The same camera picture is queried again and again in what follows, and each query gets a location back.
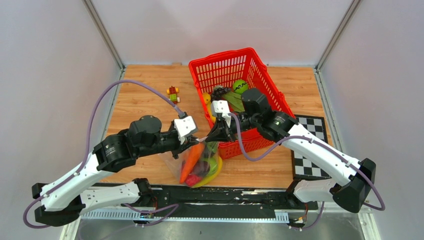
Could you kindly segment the green toy apple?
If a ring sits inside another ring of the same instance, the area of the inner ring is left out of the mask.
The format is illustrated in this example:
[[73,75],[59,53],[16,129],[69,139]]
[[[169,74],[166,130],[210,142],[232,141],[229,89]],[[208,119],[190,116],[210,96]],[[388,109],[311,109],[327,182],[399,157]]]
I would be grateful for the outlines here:
[[219,161],[215,157],[204,158],[203,162],[206,164],[207,176],[211,176],[217,172],[219,168]]

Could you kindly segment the red plastic shopping basket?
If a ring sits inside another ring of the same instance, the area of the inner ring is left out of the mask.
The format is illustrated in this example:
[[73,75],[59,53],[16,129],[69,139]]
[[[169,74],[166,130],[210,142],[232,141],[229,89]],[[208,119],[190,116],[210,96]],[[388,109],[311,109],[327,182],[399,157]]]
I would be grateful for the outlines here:
[[191,60],[188,67],[211,127],[216,121],[212,116],[212,102],[227,101],[232,112],[243,112],[241,97],[248,89],[264,94],[272,110],[294,116],[284,94],[277,89],[267,67],[251,47]]

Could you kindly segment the yellow toy banana bunch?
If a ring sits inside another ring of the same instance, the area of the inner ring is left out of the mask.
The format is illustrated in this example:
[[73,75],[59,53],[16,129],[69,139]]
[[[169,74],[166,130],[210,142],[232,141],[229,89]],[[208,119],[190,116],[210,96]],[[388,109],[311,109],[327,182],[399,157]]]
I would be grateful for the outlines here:
[[223,168],[223,160],[219,155],[216,155],[216,160],[217,160],[216,170],[211,175],[204,177],[201,181],[199,181],[197,184],[192,186],[192,188],[199,188],[204,185],[207,185],[219,175],[219,173],[221,172]]

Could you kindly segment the single yellow toy banana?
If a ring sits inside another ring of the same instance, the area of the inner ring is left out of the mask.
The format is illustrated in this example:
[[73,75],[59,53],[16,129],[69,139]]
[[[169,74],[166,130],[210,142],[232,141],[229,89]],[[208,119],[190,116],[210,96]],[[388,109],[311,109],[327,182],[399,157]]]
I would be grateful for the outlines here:
[[212,115],[212,112],[211,112],[211,103],[212,103],[211,95],[209,93],[207,93],[207,92],[204,92],[202,94],[202,97],[203,97],[203,100],[205,102],[206,110],[207,110],[207,112],[209,114],[209,118],[211,119],[212,123],[215,123],[216,117],[213,116]]

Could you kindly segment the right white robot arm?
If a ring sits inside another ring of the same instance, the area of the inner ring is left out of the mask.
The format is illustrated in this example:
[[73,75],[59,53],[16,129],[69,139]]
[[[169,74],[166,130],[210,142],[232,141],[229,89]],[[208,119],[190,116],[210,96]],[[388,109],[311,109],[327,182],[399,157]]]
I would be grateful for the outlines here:
[[[206,142],[237,142],[244,157],[256,162],[277,147],[286,147],[324,170],[330,177],[323,180],[294,180],[285,195],[286,204],[298,209],[308,202],[334,202],[342,209],[358,213],[362,206],[384,211],[385,202],[375,186],[376,163],[369,158],[358,160],[317,136],[294,117],[273,110],[265,94],[257,88],[241,95],[243,112],[231,112],[225,100],[211,103],[215,123]],[[274,144],[258,157],[248,155],[242,133],[257,132]]]

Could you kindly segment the clear zip top bag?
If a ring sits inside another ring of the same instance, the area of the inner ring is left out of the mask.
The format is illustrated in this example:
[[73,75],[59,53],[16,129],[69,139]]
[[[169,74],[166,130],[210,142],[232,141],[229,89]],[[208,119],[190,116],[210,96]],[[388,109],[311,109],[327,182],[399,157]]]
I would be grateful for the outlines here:
[[[204,148],[204,150],[203,150],[203,152],[202,152],[202,154],[201,154],[201,156],[200,156],[200,158],[197,162],[203,161],[203,159],[207,159],[207,158],[216,158],[216,155],[220,156],[219,155],[219,143],[218,142],[216,142],[216,141],[215,142],[204,142],[203,141],[201,143],[205,144],[205,148]],[[185,157],[189,153],[190,148],[185,150],[183,153],[181,153],[179,155],[178,159],[174,159],[171,156],[170,152],[159,154],[160,158],[163,160],[163,162],[168,167],[168,169],[171,171],[171,173],[176,177],[178,182],[180,180],[182,165],[184,164]]]

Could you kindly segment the dark purple toy plum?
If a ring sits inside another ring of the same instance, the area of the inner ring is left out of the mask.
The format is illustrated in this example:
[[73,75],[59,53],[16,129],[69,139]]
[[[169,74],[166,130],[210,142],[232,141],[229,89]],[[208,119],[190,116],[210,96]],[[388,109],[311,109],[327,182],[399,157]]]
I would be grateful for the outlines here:
[[198,177],[205,177],[210,172],[210,164],[206,161],[198,161],[192,170],[192,174]]

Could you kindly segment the colourful toy block car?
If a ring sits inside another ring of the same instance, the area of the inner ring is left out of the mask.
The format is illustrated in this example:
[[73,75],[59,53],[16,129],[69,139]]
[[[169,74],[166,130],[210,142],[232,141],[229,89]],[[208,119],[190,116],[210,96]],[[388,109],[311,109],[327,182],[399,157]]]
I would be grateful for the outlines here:
[[178,87],[171,86],[166,90],[166,93],[168,95],[168,99],[174,104],[178,104],[181,102],[181,99],[179,97],[180,90]]

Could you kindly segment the black toy grape bunch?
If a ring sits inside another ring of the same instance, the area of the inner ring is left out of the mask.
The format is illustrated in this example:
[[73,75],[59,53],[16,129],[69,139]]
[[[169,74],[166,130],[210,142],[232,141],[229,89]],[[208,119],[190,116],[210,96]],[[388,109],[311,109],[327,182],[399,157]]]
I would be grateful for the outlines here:
[[211,101],[219,101],[223,99],[225,94],[228,94],[232,91],[231,87],[224,87],[222,85],[216,85],[213,88],[212,93],[210,94]]

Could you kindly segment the green toy lettuce leaf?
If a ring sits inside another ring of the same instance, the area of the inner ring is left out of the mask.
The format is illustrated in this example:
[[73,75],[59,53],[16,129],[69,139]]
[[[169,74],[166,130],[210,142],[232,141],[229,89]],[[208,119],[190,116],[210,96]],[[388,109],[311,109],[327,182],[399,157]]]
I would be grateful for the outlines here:
[[229,92],[223,96],[234,112],[244,112],[245,108],[241,100],[241,95],[235,92]]

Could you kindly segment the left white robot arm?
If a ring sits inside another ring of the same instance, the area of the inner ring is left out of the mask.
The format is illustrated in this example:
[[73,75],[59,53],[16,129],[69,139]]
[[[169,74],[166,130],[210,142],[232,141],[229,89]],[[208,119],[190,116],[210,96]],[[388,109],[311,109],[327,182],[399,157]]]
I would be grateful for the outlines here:
[[153,191],[146,178],[112,187],[94,188],[98,181],[124,168],[134,166],[141,157],[170,152],[173,158],[198,143],[194,119],[185,115],[172,121],[167,131],[155,116],[145,115],[129,128],[106,137],[93,148],[84,163],[49,183],[36,183],[32,195],[41,205],[34,210],[37,223],[52,227],[67,225],[87,212],[121,204],[149,206]]

